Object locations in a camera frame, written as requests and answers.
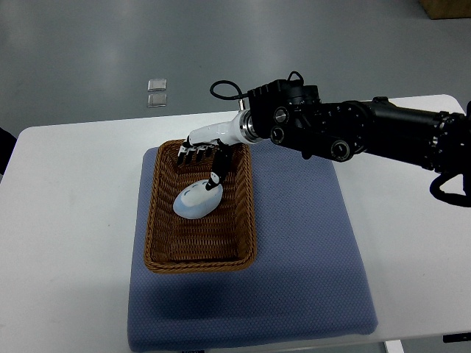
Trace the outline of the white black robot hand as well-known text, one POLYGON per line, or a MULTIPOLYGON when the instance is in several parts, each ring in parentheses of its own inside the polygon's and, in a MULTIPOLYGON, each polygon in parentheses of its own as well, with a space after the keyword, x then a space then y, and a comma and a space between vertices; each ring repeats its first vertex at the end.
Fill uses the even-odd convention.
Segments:
POLYGON ((231 121, 211 124, 191 131, 180 147, 177 154, 178 165, 182 165, 184 161, 186 165, 189 165, 193 161, 197 146, 196 163, 199 163, 203 157, 211 157, 216 152, 213 158, 210 177, 205 185, 206 190, 213 190, 220 186, 229 173, 233 158, 231 146, 237 143, 246 143, 246 138, 241 132, 241 119, 245 114, 246 111, 242 110, 231 121))

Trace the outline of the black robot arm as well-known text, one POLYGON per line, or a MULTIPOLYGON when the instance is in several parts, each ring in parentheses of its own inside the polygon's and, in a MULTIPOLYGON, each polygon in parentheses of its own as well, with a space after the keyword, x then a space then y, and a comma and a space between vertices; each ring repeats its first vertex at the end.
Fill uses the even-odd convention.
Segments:
POLYGON ((324 103, 316 86, 297 72, 287 79, 237 92, 236 117, 192 131, 178 163, 212 157, 208 189, 218 187, 232 162, 232 147, 270 140, 303 158, 345 162, 366 152, 436 172, 429 191, 441 202, 470 205, 470 114, 398 107, 386 97, 324 103))

